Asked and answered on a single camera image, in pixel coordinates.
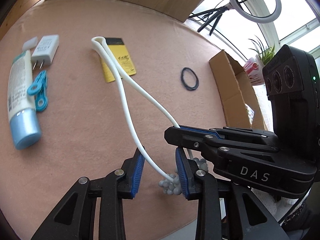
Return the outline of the white gloved right hand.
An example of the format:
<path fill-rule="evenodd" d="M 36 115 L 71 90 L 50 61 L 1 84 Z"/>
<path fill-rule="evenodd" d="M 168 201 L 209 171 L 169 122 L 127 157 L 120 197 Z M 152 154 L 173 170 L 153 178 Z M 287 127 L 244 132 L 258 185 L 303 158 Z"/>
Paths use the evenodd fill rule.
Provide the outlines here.
<path fill-rule="evenodd" d="M 251 188 L 251 190 L 277 221 L 283 218 L 289 211 L 289 209 L 294 206 L 294 204 L 298 204 L 296 208 L 301 206 L 301 201 L 298 199 L 280 197 L 280 200 L 275 200 L 267 192 L 260 191 L 254 188 Z"/>

